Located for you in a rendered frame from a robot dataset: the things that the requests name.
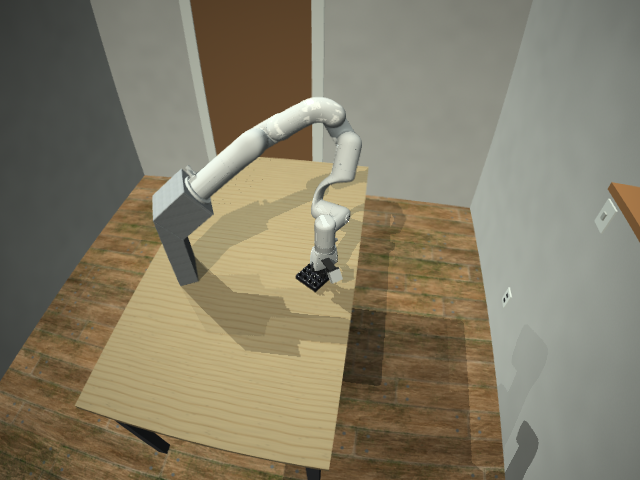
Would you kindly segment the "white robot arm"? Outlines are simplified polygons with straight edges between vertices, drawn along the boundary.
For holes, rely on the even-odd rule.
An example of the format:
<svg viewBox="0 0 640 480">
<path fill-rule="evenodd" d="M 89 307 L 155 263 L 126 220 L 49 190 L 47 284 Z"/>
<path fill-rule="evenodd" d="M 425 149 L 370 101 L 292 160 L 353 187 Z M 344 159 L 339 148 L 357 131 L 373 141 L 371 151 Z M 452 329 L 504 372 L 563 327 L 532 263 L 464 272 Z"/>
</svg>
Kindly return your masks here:
<svg viewBox="0 0 640 480">
<path fill-rule="evenodd" d="M 338 241 L 335 234 L 348 223 L 350 210 L 323 200 L 323 196 L 330 185 L 354 180 L 362 148 L 362 140 L 349 124 L 344 108 L 331 99 L 310 98 L 275 114 L 253 127 L 256 130 L 252 128 L 239 136 L 200 172 L 196 173 L 189 165 L 186 166 L 188 177 L 185 184 L 188 190 L 199 202 L 208 205 L 214 193 L 266 149 L 314 123 L 325 123 L 337 146 L 331 174 L 318 185 L 311 206 L 311 215 L 316 219 L 315 250 L 322 254 L 331 253 Z"/>
</svg>

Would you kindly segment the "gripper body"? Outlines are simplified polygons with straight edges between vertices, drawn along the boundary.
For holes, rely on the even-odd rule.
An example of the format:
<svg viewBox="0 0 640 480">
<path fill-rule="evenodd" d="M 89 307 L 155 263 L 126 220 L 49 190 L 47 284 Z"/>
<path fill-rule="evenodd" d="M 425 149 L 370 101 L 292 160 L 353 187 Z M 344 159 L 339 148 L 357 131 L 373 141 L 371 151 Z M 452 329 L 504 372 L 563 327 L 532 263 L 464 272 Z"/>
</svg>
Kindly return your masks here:
<svg viewBox="0 0 640 480">
<path fill-rule="evenodd" d="M 333 264 L 337 263 L 338 253 L 337 253 L 336 244 L 335 244 L 334 250 L 331 253 L 328 253 L 328 255 L 319 253 L 319 252 L 317 252 L 315 250 L 314 246 L 312 247 L 311 255 L 310 255 L 310 264 L 311 265 L 313 264 L 313 267 L 314 267 L 315 271 L 319 271 L 319 270 L 322 270 L 322 269 L 326 268 L 324 266 L 324 264 L 322 263 L 322 261 L 321 261 L 321 260 L 326 259 L 326 258 L 329 258 L 332 261 Z M 312 261 L 312 263 L 311 263 L 311 261 Z M 313 263 L 313 261 L 314 261 L 314 263 Z"/>
</svg>

